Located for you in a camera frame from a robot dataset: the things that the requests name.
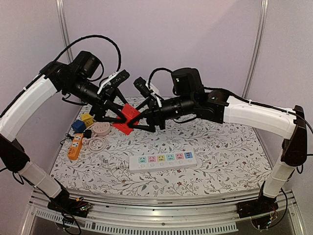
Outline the red cube socket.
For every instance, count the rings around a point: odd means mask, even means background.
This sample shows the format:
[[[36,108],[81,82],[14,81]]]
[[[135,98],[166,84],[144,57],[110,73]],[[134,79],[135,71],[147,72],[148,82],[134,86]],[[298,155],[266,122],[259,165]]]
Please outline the red cube socket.
[[[133,131],[133,128],[128,127],[127,123],[134,117],[138,116],[140,114],[140,111],[138,111],[130,104],[126,103],[121,113],[126,117],[126,123],[114,123],[112,126],[124,133],[125,135],[129,135]]]

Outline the yellow cube socket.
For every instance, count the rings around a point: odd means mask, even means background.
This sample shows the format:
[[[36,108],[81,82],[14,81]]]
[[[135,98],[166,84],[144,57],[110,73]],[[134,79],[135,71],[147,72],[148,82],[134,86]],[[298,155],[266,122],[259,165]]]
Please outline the yellow cube socket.
[[[93,117],[89,113],[84,113],[81,115],[81,121],[88,128],[94,124]]]

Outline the blue cube socket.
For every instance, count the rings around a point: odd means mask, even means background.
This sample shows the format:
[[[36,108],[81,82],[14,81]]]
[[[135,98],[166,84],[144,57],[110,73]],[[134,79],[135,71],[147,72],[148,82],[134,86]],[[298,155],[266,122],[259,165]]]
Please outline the blue cube socket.
[[[86,125],[83,121],[81,120],[76,120],[72,125],[71,125],[74,133],[83,133],[86,129]]]

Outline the white multicolour power strip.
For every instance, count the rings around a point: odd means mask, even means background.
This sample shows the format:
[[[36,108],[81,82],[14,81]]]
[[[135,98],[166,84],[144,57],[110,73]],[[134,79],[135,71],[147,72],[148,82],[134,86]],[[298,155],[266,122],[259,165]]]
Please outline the white multicolour power strip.
[[[159,172],[195,167],[196,165],[196,155],[193,151],[129,157],[130,173]]]

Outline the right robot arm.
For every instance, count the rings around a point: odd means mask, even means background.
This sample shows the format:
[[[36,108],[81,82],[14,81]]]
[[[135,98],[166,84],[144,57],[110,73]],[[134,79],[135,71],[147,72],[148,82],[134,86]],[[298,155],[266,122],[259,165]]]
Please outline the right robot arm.
[[[298,105],[293,109],[279,108],[241,98],[226,89],[207,88],[195,68],[172,71],[171,78],[176,97],[160,103],[150,101],[148,109],[127,126],[154,132],[157,126],[164,129],[168,119],[194,114],[211,122],[241,124],[281,136],[284,139],[281,156],[263,183],[260,197],[253,202],[255,212],[264,213],[295,168],[307,160],[309,125],[303,108]]]

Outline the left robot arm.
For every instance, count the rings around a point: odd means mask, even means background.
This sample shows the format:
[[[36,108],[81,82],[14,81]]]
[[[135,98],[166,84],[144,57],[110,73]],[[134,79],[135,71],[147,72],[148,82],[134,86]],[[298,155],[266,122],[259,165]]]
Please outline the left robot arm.
[[[67,190],[30,161],[16,137],[38,108],[58,92],[71,94],[91,105],[91,114],[97,121],[124,123],[126,117],[114,100],[119,97],[126,102],[118,86],[130,75],[126,70],[117,71],[108,81],[96,86],[89,78],[99,65],[100,60],[87,51],[81,51],[70,64],[50,62],[0,116],[0,158],[5,167],[54,198],[53,203],[61,212],[69,212],[73,207],[72,200],[66,197]]]

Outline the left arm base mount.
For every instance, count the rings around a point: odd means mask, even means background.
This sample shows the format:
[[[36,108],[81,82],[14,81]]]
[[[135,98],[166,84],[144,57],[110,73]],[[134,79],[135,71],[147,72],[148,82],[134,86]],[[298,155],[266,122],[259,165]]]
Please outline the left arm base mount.
[[[67,194],[60,194],[55,198],[51,198],[47,207],[57,212],[70,213],[74,216],[86,218],[92,204],[84,201],[83,197],[71,199]]]

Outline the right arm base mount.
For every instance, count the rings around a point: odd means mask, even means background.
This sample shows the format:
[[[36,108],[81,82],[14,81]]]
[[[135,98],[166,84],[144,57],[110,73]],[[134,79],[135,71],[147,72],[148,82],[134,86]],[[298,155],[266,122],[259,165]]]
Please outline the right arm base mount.
[[[258,230],[268,229],[278,209],[275,198],[259,196],[257,199],[239,202],[236,204],[239,218],[257,216],[251,220],[252,225]]]

